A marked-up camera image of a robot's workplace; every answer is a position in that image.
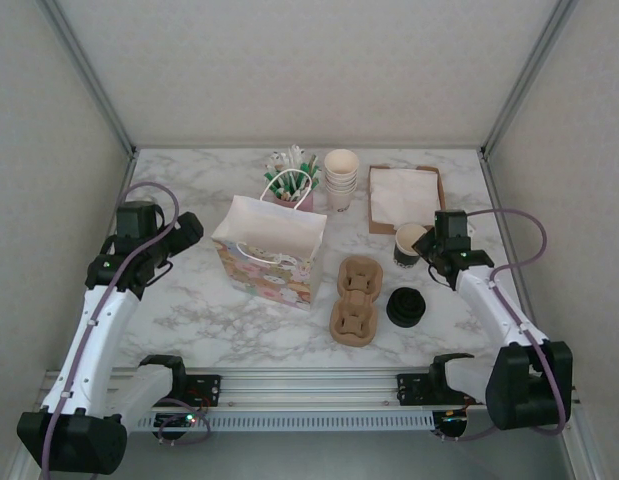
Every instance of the black lid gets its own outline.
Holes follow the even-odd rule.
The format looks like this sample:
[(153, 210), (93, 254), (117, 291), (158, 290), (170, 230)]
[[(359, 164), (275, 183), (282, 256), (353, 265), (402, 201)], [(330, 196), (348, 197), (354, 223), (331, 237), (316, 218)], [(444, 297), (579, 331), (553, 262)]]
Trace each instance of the black lid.
[(409, 328), (420, 321), (426, 308), (425, 299), (418, 290), (402, 287), (389, 297), (387, 315), (389, 320), (399, 327)]

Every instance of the white rope handle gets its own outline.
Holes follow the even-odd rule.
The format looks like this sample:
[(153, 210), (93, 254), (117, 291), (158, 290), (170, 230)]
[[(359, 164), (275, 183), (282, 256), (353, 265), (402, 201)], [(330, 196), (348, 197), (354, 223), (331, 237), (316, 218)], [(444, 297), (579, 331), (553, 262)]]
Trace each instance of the white rope handle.
[(278, 180), (278, 178), (287, 173), (287, 172), (300, 172), (302, 174), (304, 174), (308, 179), (309, 179), (309, 185), (307, 187), (307, 191), (305, 192), (305, 194), (302, 196), (302, 198), (300, 200), (298, 200), (298, 202), (296, 203), (296, 206), (293, 207), (294, 210), (296, 210), (301, 204), (302, 202), (305, 201), (305, 198), (307, 198), (307, 196), (311, 193), (311, 187), (313, 186), (313, 180), (311, 179), (311, 175), (309, 175), (307, 172), (305, 172), (304, 170), (298, 170), (297, 168), (288, 168), (286, 170), (283, 170), (282, 172), (280, 172), (278, 175), (276, 175), (275, 177), (273, 177), (273, 179), (269, 182), (269, 185), (266, 186), (265, 191), (262, 192), (262, 195), (260, 195), (260, 200), (262, 200), (263, 198), (265, 198), (265, 194), (267, 193), (267, 191), (269, 190), (269, 188), (274, 184), (274, 182), (276, 180)]
[(240, 253), (242, 253), (247, 258), (251, 258), (252, 260), (257, 260), (257, 261), (262, 262), (262, 263), (269, 263), (271, 265), (278, 265), (280, 262), (282, 262), (282, 256), (281, 255), (277, 255), (278, 260), (275, 260), (275, 261), (263, 260), (262, 258), (258, 258), (258, 257), (254, 257), (253, 255), (249, 255), (242, 248), (240, 248), (240, 244), (243, 244), (245, 247), (247, 246), (247, 244), (245, 242), (238, 242), (238, 243), (236, 243), (236, 248), (238, 249), (238, 251)]

